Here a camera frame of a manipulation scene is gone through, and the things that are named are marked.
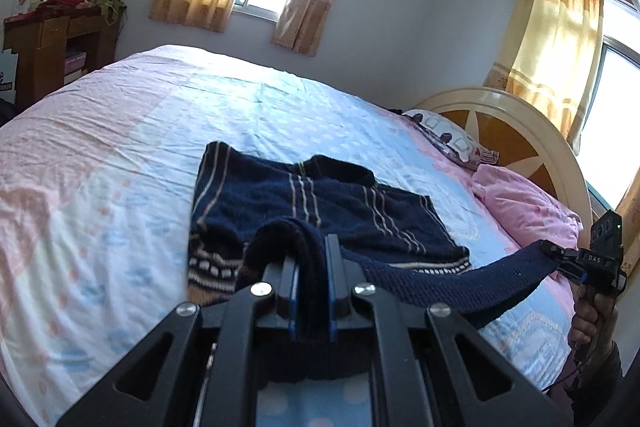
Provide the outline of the dark sleeved right forearm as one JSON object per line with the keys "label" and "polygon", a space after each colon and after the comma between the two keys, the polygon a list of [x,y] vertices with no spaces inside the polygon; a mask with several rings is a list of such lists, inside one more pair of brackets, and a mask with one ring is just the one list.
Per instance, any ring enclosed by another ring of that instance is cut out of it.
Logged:
{"label": "dark sleeved right forearm", "polygon": [[594,369],[579,372],[574,381],[564,387],[572,403],[573,425],[590,426],[611,401],[623,381],[620,350],[612,342],[611,352]]}

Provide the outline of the person's right hand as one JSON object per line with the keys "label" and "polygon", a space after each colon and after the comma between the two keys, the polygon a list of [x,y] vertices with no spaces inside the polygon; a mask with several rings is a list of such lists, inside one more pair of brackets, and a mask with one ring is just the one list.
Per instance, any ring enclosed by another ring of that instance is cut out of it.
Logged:
{"label": "person's right hand", "polygon": [[618,317],[616,300],[592,291],[590,286],[577,288],[568,342],[572,348],[589,345],[594,353],[606,357],[613,349]]}

